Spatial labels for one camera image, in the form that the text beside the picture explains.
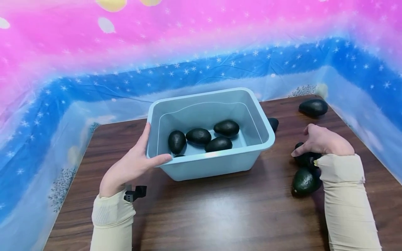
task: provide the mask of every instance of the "white snowflake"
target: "white snowflake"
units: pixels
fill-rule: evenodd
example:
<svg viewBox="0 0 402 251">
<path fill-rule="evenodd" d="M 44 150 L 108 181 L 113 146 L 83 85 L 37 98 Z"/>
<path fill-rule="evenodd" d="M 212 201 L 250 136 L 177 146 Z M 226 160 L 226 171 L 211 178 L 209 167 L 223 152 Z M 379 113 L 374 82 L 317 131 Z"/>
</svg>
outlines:
<svg viewBox="0 0 402 251">
<path fill-rule="evenodd" d="M 7 152 L 7 157 L 9 157 L 9 158 L 12 158 L 12 157 L 14 157 L 14 155 L 15 155 L 15 152 Z"/>
</svg>

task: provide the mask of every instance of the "beige arm sleeve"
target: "beige arm sleeve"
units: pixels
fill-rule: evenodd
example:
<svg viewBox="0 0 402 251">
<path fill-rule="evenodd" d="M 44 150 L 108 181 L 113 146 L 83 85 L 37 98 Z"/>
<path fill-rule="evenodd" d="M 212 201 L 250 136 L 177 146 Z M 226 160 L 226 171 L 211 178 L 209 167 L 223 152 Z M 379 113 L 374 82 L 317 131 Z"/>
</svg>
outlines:
<svg viewBox="0 0 402 251">
<path fill-rule="evenodd" d="M 331 251 L 381 250 L 360 157 L 328 154 L 316 165 L 322 172 Z"/>
<path fill-rule="evenodd" d="M 132 224 L 135 210 L 132 203 L 125 201 L 124 191 L 112 197 L 99 195 L 94 201 L 90 251 L 130 251 L 132 243 Z"/>
</svg>

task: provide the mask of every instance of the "fabric backdrop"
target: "fabric backdrop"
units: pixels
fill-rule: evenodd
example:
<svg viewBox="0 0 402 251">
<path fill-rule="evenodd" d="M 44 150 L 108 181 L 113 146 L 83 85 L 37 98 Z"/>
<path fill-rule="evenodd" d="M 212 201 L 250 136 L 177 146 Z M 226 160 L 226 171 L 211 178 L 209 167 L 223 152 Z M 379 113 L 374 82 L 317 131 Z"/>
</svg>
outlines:
<svg viewBox="0 0 402 251">
<path fill-rule="evenodd" d="M 0 249 L 41 250 L 96 127 L 160 98 L 319 94 L 401 180 L 401 13 L 397 0 L 2 0 Z"/>
</svg>

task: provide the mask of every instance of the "plastic bin rim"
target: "plastic bin rim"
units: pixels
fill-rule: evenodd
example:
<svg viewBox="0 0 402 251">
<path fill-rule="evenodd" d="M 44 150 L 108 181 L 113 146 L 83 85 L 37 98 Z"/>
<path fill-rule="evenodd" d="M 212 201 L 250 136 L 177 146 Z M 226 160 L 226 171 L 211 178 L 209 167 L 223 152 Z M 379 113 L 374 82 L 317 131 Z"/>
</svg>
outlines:
<svg viewBox="0 0 402 251">
<path fill-rule="evenodd" d="M 170 164 L 177 164 L 177 163 L 182 163 L 182 162 L 191 162 L 191 161 L 198 161 L 206 158 L 216 158 L 216 157 L 223 157 L 223 156 L 229 156 L 229 155 L 235 155 L 235 154 L 241 154 L 241 153 L 249 153 L 249 152 L 254 152 L 254 151 L 263 151 L 269 149 L 275 142 L 275 133 L 272 130 L 271 125 L 269 124 L 269 121 L 267 119 L 267 116 L 265 116 L 265 113 L 263 109 L 261 108 L 261 105 L 259 104 L 257 98 L 255 97 L 254 93 L 248 89 L 248 88 L 230 88 L 230 89 L 224 89 L 224 90 L 218 90 L 218 91 L 213 91 L 213 92 L 203 92 L 203 93 L 198 93 L 198 94 L 191 94 L 191 95 L 185 95 L 185 96 L 178 96 L 178 97 L 173 97 L 173 98 L 164 98 L 164 99 L 159 99 L 155 101 L 154 103 L 151 104 L 149 108 L 149 113 L 147 117 L 147 122 L 150 122 L 150 118 L 152 118 L 152 113 L 154 111 L 154 107 L 165 101 L 169 100 L 175 100 L 175 99 L 182 99 L 182 98 L 189 98 L 189 97 L 196 97 L 196 96 L 203 96 L 207 94 L 214 94 L 214 93 L 222 93 L 222 92 L 230 92 L 230 91 L 236 91 L 236 90 L 243 90 L 248 92 L 248 94 L 251 96 L 251 99 L 253 100 L 257 110 L 259 111 L 260 114 L 263 114 L 262 120 L 264 122 L 264 125 L 268 131 L 268 140 L 262 144 L 258 145 L 250 145 L 247 147 L 241 147 L 241 148 L 234 148 L 234 149 L 229 149 L 229 150 L 223 150 L 219 152 L 210 152 L 210 153 L 201 153 L 201 154 L 196 154 L 196 155 L 190 155 L 190 156 L 183 156 L 183 157 L 178 157 L 178 158 L 173 158 L 171 161 L 163 164 L 163 165 L 170 165 Z M 147 158 L 149 158 L 148 155 L 148 145 L 147 145 L 147 151 L 146 151 Z"/>
</svg>

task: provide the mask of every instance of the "black clip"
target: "black clip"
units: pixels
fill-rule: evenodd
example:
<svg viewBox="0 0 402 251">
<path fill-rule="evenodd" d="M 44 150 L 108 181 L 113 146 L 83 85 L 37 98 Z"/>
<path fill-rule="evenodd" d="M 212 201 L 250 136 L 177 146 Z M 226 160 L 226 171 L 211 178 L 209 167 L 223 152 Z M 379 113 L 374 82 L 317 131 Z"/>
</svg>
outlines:
<svg viewBox="0 0 402 251">
<path fill-rule="evenodd" d="M 124 200 L 133 202 L 138 198 L 143 198 L 147 194 L 147 186 L 136 186 L 135 191 L 127 191 L 124 194 Z"/>
</svg>

